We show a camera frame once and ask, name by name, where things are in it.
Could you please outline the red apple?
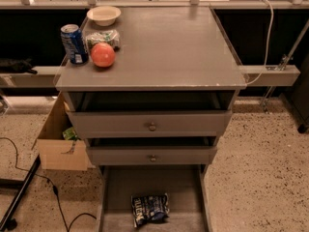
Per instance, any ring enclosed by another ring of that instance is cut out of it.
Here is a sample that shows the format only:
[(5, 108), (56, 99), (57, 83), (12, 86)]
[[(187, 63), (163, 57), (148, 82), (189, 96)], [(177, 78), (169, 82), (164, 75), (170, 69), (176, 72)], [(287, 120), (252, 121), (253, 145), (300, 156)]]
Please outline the red apple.
[(91, 50), (94, 64), (101, 68), (110, 67), (115, 61), (115, 51), (108, 43), (96, 43)]

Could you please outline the grey middle drawer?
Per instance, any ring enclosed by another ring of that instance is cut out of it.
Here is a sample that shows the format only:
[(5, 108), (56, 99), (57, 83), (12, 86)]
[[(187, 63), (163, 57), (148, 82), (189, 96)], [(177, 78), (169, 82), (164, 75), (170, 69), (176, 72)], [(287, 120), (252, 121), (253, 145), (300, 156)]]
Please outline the grey middle drawer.
[(94, 165), (206, 164), (216, 147), (200, 136), (99, 138), (87, 154)]

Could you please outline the black metal floor bar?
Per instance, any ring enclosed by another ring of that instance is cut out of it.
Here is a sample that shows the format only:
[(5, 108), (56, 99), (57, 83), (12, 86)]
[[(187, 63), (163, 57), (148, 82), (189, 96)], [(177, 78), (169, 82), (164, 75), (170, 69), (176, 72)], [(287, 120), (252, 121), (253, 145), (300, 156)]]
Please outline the black metal floor bar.
[(1, 218), (0, 232), (5, 232), (10, 226), (16, 228), (17, 223), (13, 218), (14, 212), (16, 211), (23, 195), (25, 194), (25, 191), (28, 189), (40, 165), (40, 157), (36, 157), (31, 168), (27, 170), (27, 174), (23, 180), (0, 179), (0, 189), (12, 189), (15, 191), (13, 201)]

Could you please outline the white bowl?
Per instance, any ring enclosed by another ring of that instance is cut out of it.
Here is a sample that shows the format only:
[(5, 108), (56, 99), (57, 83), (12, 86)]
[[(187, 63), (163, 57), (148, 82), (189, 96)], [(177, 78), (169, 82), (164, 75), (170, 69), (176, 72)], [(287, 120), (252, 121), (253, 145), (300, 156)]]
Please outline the white bowl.
[(113, 6), (99, 6), (87, 12), (87, 17), (98, 26), (110, 26), (121, 15), (121, 10)]

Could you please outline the green packet in box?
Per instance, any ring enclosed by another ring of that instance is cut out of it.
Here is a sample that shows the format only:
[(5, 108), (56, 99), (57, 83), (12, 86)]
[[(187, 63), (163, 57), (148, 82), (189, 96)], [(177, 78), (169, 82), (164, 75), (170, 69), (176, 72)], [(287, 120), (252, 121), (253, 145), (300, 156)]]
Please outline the green packet in box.
[(70, 127), (66, 130), (63, 131), (63, 137), (65, 140), (78, 140), (79, 137), (76, 133), (76, 131), (74, 130), (73, 127)]

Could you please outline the blue soda can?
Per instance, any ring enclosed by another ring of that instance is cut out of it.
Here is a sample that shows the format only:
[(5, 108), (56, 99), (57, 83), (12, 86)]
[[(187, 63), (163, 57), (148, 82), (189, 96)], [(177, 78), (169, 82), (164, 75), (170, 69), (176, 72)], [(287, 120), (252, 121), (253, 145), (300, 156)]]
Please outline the blue soda can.
[(61, 39), (72, 64), (79, 65), (88, 61), (88, 51), (78, 25), (67, 24), (62, 26)]

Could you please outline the grey drawer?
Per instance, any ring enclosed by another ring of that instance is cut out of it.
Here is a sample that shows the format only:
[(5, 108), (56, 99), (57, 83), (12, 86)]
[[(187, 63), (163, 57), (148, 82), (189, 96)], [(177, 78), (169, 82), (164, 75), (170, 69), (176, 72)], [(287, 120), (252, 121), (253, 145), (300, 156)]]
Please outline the grey drawer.
[(99, 138), (87, 154), (94, 165), (206, 164), (216, 147), (200, 136)]
[(66, 92), (83, 139), (219, 136), (232, 117), (214, 92)]
[[(168, 195), (168, 218), (134, 226), (131, 198)], [(212, 232), (199, 165), (106, 166), (95, 232)]]

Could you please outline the grey drawer cabinet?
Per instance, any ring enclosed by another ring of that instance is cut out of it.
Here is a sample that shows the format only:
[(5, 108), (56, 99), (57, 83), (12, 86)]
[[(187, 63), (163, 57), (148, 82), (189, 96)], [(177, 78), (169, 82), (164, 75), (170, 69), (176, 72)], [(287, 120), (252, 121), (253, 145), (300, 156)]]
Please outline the grey drawer cabinet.
[(114, 25), (114, 64), (66, 64), (56, 87), (66, 92), (214, 92), (232, 105), (246, 86), (207, 7), (126, 7)]

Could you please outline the blue chip bag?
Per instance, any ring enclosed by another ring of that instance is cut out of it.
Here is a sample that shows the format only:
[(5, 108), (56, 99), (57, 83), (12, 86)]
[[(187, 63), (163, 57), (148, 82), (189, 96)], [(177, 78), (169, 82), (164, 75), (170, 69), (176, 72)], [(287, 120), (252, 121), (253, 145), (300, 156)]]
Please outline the blue chip bag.
[(131, 208), (135, 227), (140, 227), (148, 222), (161, 222), (169, 214), (169, 196), (167, 193), (160, 195), (146, 195), (131, 197)]

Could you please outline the grey bottom drawer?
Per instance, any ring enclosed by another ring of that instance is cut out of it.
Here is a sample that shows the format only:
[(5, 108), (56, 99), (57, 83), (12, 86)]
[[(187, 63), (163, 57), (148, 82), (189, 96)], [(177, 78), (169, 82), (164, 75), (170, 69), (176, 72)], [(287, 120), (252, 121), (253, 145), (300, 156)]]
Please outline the grey bottom drawer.
[[(168, 218), (134, 226), (131, 198), (168, 195)], [(95, 232), (212, 232), (199, 165), (106, 166)]]

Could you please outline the black object on rail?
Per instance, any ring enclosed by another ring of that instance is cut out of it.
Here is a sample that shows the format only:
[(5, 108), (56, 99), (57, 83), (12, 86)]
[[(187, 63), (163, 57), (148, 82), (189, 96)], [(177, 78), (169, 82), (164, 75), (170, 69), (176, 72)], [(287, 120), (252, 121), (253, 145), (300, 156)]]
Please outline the black object on rail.
[(31, 73), (37, 74), (30, 59), (0, 59), (0, 73)]

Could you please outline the grey top drawer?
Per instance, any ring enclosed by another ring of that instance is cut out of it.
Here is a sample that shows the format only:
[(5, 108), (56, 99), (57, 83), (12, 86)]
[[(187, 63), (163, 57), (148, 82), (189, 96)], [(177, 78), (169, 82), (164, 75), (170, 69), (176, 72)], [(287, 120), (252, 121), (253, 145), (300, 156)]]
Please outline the grey top drawer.
[(214, 92), (66, 92), (83, 139), (219, 136), (232, 117)]

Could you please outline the cardboard box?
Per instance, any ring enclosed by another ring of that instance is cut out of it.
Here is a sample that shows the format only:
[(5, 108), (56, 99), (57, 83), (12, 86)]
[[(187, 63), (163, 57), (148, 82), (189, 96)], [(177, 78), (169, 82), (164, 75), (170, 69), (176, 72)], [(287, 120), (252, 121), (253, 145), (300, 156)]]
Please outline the cardboard box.
[(37, 138), (42, 169), (85, 171), (89, 166), (82, 140), (66, 139), (63, 132), (71, 128), (66, 103), (59, 94)]

